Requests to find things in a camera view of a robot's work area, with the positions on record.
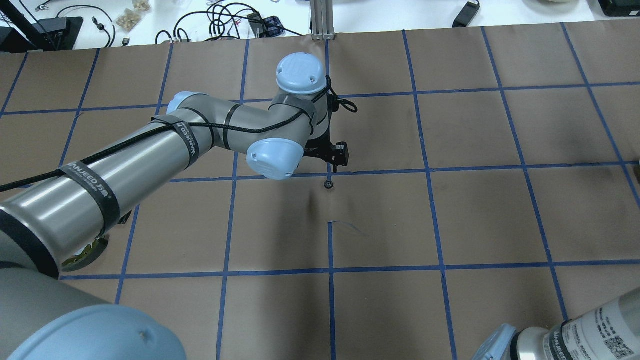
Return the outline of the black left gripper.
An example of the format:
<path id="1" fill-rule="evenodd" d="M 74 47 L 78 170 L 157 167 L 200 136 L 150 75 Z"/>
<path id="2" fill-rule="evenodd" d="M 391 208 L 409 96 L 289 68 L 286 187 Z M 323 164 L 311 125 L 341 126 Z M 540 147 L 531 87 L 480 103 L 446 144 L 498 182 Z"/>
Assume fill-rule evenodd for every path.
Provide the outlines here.
<path id="1" fill-rule="evenodd" d="M 326 96 L 327 105 L 317 116 L 314 133 L 304 146 L 304 157 L 318 158 L 326 164 L 326 183 L 332 183 L 333 167 L 347 167 L 349 164 L 349 148 L 346 142 L 332 143 L 330 139 L 330 123 L 334 112 L 345 104 L 337 95 Z"/>

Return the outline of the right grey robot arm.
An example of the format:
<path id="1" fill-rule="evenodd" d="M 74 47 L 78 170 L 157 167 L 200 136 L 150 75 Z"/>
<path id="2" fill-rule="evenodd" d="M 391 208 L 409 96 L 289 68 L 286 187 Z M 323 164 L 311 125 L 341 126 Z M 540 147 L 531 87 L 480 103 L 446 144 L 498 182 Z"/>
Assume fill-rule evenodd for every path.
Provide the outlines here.
<path id="1" fill-rule="evenodd" d="M 638 360 L 640 290 L 565 321 L 551 329 L 518 331 L 502 324 L 476 351 L 473 360 Z"/>

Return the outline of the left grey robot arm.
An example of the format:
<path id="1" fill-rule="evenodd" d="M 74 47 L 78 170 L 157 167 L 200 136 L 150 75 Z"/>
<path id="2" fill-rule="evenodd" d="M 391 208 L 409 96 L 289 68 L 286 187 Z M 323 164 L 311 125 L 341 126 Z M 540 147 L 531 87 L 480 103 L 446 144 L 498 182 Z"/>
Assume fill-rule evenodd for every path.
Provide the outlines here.
<path id="1" fill-rule="evenodd" d="M 312 54 L 286 55 L 279 91 L 263 111 L 182 91 L 165 114 L 118 143 L 50 173 L 1 204 L 3 360 L 185 360 L 181 340 L 148 314 L 59 280 L 64 262 L 105 236 L 145 198 L 213 148 L 246 155 L 249 168 L 290 178 L 303 157 L 348 165 L 345 142 L 330 141 L 332 114 L 353 103 L 332 89 Z"/>

